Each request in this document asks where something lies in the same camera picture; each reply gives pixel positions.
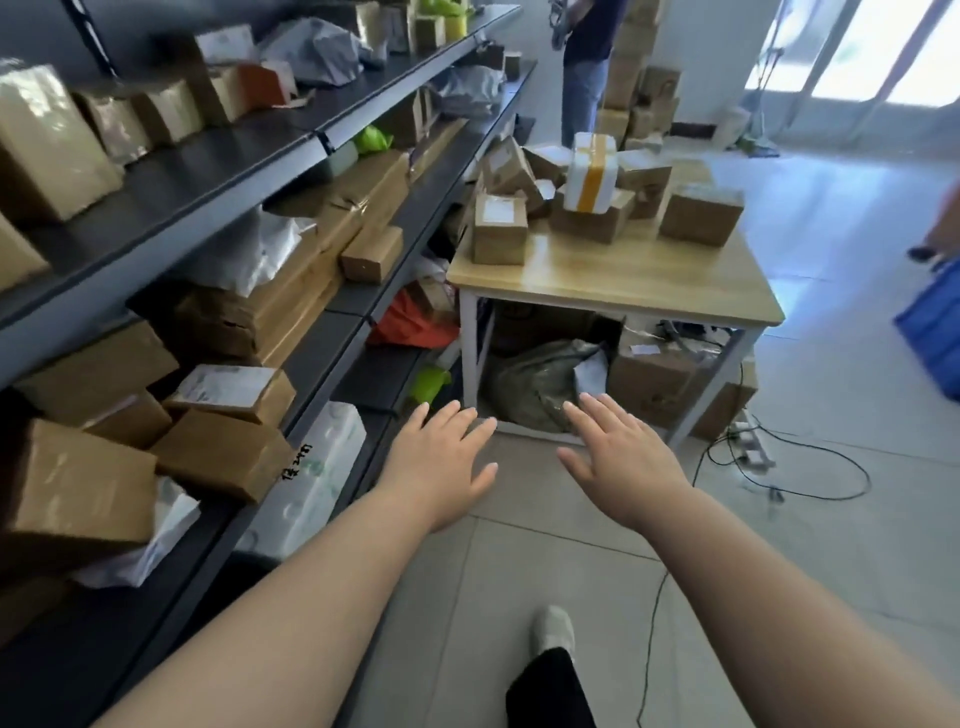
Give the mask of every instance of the blue plastic crate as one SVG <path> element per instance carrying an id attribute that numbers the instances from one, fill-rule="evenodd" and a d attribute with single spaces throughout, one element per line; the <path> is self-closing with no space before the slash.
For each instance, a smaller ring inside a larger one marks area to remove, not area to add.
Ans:
<path id="1" fill-rule="evenodd" d="M 894 319 L 941 391 L 960 401 L 960 259 Z"/>

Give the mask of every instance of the leg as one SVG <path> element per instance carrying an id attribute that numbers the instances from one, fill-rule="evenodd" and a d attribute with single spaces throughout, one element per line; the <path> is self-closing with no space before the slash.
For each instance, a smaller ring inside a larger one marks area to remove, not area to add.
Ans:
<path id="1" fill-rule="evenodd" d="M 507 691 L 510 728 L 596 728 L 573 667 L 573 626 L 560 607 L 534 622 L 534 660 Z"/>

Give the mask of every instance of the table leg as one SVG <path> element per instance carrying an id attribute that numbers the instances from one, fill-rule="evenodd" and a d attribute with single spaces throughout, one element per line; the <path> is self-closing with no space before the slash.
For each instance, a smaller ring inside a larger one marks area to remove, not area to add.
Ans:
<path id="1" fill-rule="evenodd" d="M 671 449 L 676 450 L 680 443 L 684 441 L 684 438 L 690 434 L 690 430 L 693 429 L 693 426 L 707 411 L 710 403 L 720 393 L 724 382 L 729 380 L 730 373 L 750 353 L 750 349 L 753 348 L 756 340 L 763 335 L 763 331 L 764 328 L 741 328 L 733 333 L 730 341 L 727 342 L 727 346 L 723 348 L 720 355 L 716 357 L 716 361 L 713 362 L 713 366 L 709 370 L 707 384 L 700 395 L 681 415 L 673 429 L 667 432 L 664 442 Z"/>
<path id="2" fill-rule="evenodd" d="M 480 386 L 477 361 L 477 297 L 460 291 L 460 360 L 464 370 L 464 407 L 477 406 Z"/>

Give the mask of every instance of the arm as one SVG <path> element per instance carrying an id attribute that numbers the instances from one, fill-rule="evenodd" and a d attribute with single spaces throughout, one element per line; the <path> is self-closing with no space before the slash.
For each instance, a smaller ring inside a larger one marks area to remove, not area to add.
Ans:
<path id="1" fill-rule="evenodd" d="M 610 397 L 566 412 L 588 465 L 558 454 L 601 511 L 640 533 L 683 590 L 758 726 L 956 726 L 960 704 L 842 601 L 703 491 Z"/>
<path id="2" fill-rule="evenodd" d="M 97 728 L 293 728 L 333 722 L 383 608 L 431 531 L 453 523 L 493 483 L 475 479 L 486 420 L 452 402 L 426 425 L 417 409 L 370 493 L 117 703 Z"/>

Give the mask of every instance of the white table frame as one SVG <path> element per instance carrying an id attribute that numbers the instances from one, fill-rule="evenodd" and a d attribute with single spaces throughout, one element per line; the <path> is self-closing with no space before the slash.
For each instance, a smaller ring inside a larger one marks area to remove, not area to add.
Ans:
<path id="1" fill-rule="evenodd" d="M 599 313 L 610 314 L 614 317 L 620 317 L 624 314 L 639 313 L 650 317 L 658 317 L 670 320 L 684 320 L 691 324 L 703 324 L 704 326 L 727 327 L 733 329 L 730 341 L 716 357 L 713 365 L 709 369 L 709 376 L 706 385 L 700 392 L 700 395 L 690 404 L 686 411 L 671 430 L 666 433 L 664 442 L 676 451 L 684 441 L 693 426 L 701 418 L 710 403 L 720 393 L 724 382 L 730 379 L 730 375 L 735 368 L 740 365 L 743 359 L 753 349 L 754 344 L 763 335 L 766 330 L 764 324 L 758 324 L 755 327 L 744 328 L 742 324 L 727 324 L 722 321 L 711 319 L 710 321 L 698 321 L 696 317 L 680 316 L 676 312 L 658 312 L 650 308 L 638 308 L 633 306 L 617 306 L 610 304 L 595 304 L 584 301 L 564 301 L 554 297 L 538 296 L 536 294 L 522 294 L 511 291 L 501 291 L 497 289 L 483 288 L 465 288 L 460 287 L 460 348 L 464 369 L 464 406 L 475 407 L 478 402 L 480 389 L 480 375 L 483 373 L 483 367 L 487 360 L 487 353 L 490 350 L 490 341 L 493 333 L 494 319 L 491 318 L 490 324 L 484 335 L 484 340 L 477 350 L 477 302 L 481 298 L 494 299 L 497 301 L 509 301 L 515 303 L 545 303 L 549 305 L 561 306 L 563 308 L 575 308 L 582 310 L 597 311 Z M 515 435 L 524 435 L 542 440 L 552 440 L 554 442 L 566 443 L 569 445 L 582 445 L 583 441 L 575 435 L 555 432 L 541 432 L 522 425 L 514 423 L 499 423 L 497 429 L 501 432 L 508 432 Z"/>

